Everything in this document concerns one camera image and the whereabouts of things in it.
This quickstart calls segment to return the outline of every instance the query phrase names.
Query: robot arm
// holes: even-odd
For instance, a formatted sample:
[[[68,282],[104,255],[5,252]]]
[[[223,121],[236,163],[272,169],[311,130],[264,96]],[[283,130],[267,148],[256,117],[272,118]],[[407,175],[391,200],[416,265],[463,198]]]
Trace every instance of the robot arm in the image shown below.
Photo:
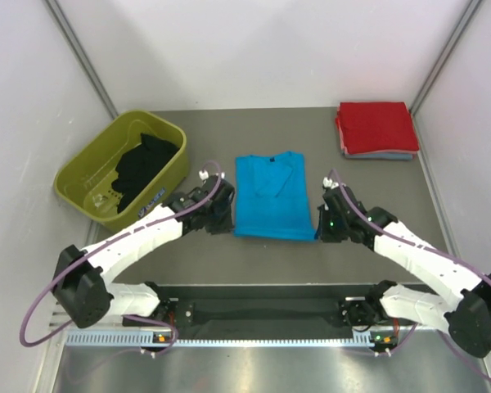
[[[59,282],[52,290],[73,322],[88,328],[107,315],[136,314],[147,317],[160,304],[160,289],[153,282],[138,285],[113,283],[130,265],[156,248],[202,228],[210,234],[232,230],[231,203],[234,187],[223,178],[217,192],[201,208],[171,217],[198,202],[214,189],[217,176],[200,174],[202,187],[188,194],[174,193],[151,213],[114,236],[86,246],[82,250],[69,246],[60,254],[54,277],[83,255],[91,254],[87,262]],[[102,252],[92,251],[103,247]]]
[[[384,281],[366,294],[361,307],[344,305],[347,320],[375,324],[389,318],[409,319],[448,333],[469,354],[485,357],[491,351],[491,287],[471,271],[428,252],[426,248],[433,247],[386,210],[380,207],[366,210],[348,187],[344,189],[349,199],[367,221],[405,242],[377,232],[358,217],[344,199],[338,183],[326,178],[323,186],[325,203],[318,208],[318,238],[323,242],[350,239],[362,243],[405,268],[434,292],[414,291]]]

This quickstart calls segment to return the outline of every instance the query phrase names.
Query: yellow-green laundry basket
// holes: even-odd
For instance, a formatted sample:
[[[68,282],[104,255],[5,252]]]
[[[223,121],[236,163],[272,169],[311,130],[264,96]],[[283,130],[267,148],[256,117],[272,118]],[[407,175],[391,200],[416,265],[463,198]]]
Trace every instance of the yellow-green laundry basket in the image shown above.
[[[118,178],[115,167],[126,151],[141,143],[141,133],[170,141],[179,150],[129,206],[117,213],[122,195],[111,187]],[[187,177],[186,143],[186,134],[179,127],[152,113],[123,113],[58,172],[56,193],[86,216],[118,232],[149,213]]]

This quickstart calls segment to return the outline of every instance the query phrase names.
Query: white wall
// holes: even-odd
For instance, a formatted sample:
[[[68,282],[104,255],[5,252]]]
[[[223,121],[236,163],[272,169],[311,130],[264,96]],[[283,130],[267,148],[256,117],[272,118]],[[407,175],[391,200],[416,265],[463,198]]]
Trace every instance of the white wall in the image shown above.
[[[57,170],[109,121],[40,0],[0,2],[0,393],[30,390],[40,349],[20,321],[88,220],[57,201]],[[40,337],[53,301],[29,329]]]
[[[119,111],[411,102],[466,0],[60,0]]]
[[[491,0],[417,116],[457,247],[491,271]]]

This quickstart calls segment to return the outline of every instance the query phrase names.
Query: blue label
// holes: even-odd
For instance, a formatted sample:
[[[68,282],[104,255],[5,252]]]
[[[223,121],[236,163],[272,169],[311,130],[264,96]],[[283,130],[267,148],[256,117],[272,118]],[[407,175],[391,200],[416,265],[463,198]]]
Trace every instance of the blue label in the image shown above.
[[[165,188],[162,188],[160,191],[158,191],[156,193],[156,195],[153,197],[153,199],[151,199],[151,201],[145,205],[144,207],[142,207],[139,211],[138,211],[138,218],[141,219],[144,215],[147,214],[147,212],[149,210],[151,210],[151,207],[153,207],[153,205],[165,194]]]

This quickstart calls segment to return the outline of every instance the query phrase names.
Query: folded red shirt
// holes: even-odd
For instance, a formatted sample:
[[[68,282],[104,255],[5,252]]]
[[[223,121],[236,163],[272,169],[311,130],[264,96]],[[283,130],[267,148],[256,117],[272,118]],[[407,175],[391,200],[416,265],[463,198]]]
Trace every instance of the folded red shirt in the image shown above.
[[[403,102],[342,102],[338,118],[349,154],[420,150]]]

